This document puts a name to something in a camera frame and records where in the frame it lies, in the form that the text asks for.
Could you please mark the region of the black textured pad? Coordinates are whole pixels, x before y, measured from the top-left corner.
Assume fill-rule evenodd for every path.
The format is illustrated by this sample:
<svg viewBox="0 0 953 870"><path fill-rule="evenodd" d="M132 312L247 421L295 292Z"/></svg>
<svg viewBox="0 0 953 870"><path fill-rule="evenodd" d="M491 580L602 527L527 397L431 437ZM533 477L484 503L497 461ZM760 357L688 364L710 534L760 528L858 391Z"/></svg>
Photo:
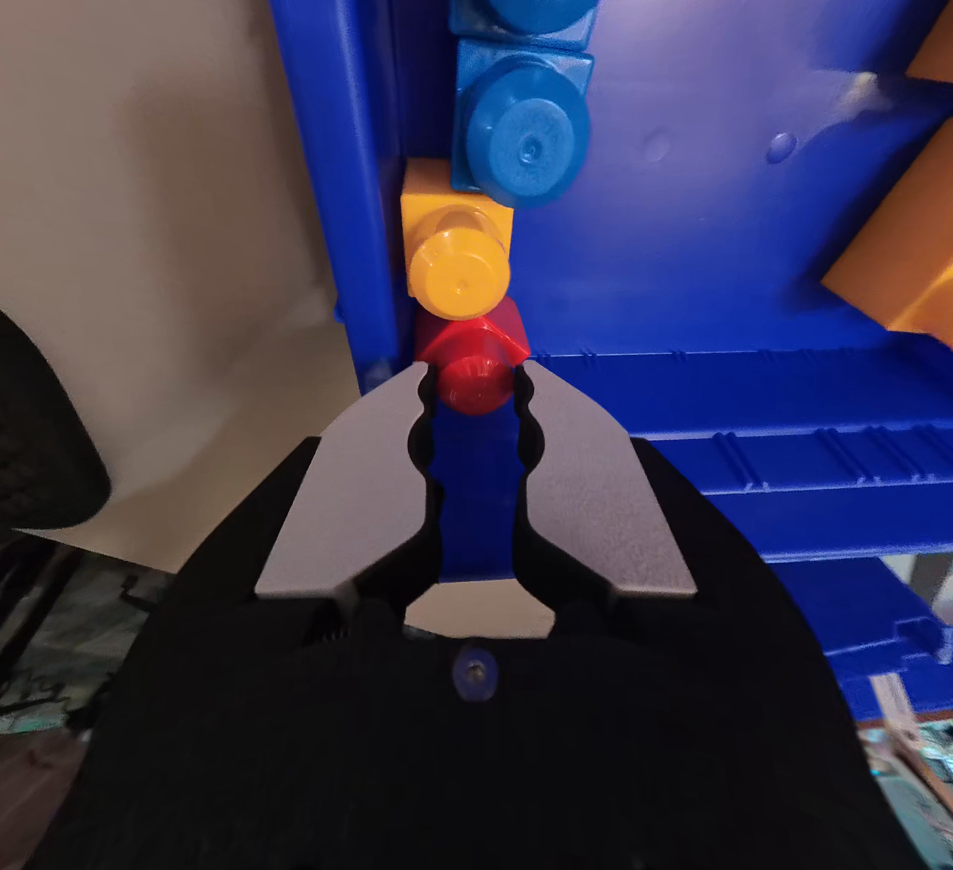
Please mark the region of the black textured pad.
<svg viewBox="0 0 953 870"><path fill-rule="evenodd" d="M112 495L103 461L41 351L1 315L1 525L71 528Z"/></svg>

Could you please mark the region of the pile of mega blocks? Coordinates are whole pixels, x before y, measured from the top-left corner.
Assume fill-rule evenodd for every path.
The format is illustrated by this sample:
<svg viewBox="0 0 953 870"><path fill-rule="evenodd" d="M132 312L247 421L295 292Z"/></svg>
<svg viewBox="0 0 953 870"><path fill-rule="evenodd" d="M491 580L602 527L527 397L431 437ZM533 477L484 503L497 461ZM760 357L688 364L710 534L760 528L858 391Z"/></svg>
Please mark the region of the pile of mega blocks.
<svg viewBox="0 0 953 870"><path fill-rule="evenodd" d="M951 112L902 74L945 2L600 0L581 89L416 5L410 154L515 210L509 291L543 354L873 348L821 281Z"/></svg>

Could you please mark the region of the red one-stud mega block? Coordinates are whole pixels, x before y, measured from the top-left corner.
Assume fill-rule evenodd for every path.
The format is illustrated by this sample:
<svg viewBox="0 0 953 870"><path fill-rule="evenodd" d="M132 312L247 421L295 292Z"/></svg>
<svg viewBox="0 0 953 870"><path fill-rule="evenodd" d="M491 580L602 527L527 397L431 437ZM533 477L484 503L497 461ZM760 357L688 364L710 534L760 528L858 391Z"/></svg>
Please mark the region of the red one-stud mega block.
<svg viewBox="0 0 953 870"><path fill-rule="evenodd" d="M437 397L458 414L480 417L503 407L513 394L515 368L529 358L527 334L508 297L466 321L417 310L413 359L435 367Z"/></svg>

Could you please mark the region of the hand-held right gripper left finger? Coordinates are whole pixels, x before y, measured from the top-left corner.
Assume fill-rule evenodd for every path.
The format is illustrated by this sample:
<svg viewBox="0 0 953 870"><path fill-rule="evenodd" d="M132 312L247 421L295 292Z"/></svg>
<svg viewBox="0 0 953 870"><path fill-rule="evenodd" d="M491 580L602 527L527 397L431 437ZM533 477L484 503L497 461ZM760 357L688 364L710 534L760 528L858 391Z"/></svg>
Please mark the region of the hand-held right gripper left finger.
<svg viewBox="0 0 953 870"><path fill-rule="evenodd" d="M437 582L442 486L430 474L436 368L415 362L322 432L254 588L265 601L365 601L399 620Z"/></svg>

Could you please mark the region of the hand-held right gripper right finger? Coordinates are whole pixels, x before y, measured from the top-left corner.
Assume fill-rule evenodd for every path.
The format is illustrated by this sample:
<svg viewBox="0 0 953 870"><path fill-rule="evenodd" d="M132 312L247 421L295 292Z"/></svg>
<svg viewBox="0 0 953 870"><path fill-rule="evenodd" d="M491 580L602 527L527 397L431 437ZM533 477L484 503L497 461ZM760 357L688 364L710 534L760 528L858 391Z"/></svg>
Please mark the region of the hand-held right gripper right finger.
<svg viewBox="0 0 953 870"><path fill-rule="evenodd" d="M552 612L688 601L696 585L625 429L541 364L515 369L513 573Z"/></svg>

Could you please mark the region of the blue plastic bin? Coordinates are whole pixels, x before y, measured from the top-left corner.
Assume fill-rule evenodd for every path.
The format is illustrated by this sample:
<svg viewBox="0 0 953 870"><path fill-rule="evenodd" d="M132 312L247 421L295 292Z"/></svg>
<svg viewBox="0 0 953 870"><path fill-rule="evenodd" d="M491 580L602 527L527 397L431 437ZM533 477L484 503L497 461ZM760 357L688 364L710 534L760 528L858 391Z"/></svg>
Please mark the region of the blue plastic bin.
<svg viewBox="0 0 953 870"><path fill-rule="evenodd" d="M451 153L449 0L268 0L361 393L411 358L399 193ZM533 358L644 438L801 595L859 720L869 675L951 712L943 620L884 567L951 551L951 351L822 278L951 117L906 76L947 0L601 0L589 152L517 210Z"/></svg>

